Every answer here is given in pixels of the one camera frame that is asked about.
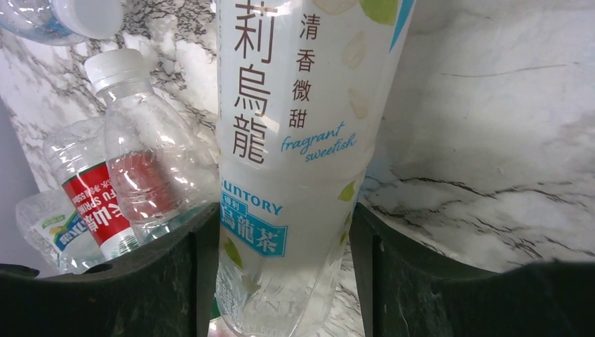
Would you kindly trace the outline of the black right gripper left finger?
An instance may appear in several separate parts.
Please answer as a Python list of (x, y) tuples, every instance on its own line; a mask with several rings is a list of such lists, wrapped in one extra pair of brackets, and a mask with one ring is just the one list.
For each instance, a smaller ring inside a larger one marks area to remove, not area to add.
[(1, 266), (2, 336), (206, 336), (220, 207), (80, 275)]

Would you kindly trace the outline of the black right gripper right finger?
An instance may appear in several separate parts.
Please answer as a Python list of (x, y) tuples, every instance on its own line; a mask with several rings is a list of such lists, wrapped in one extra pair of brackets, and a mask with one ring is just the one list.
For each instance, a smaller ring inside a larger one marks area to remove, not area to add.
[(349, 240), (366, 336), (593, 336), (594, 264), (494, 273), (447, 258), (364, 205)]

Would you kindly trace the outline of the white Suntory oolong tea bottle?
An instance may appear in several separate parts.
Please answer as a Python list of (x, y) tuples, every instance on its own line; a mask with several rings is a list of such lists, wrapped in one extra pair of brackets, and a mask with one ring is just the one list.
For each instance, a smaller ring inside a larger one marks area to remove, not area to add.
[(237, 336), (325, 322), (414, 7), (216, 3), (216, 299)]

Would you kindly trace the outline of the clear bottle blue label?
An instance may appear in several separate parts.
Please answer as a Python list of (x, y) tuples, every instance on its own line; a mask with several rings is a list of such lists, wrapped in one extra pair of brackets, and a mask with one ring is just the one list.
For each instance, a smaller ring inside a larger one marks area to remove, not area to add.
[(49, 46), (108, 39), (123, 21), (120, 1), (55, 0), (1, 2), (1, 28)]

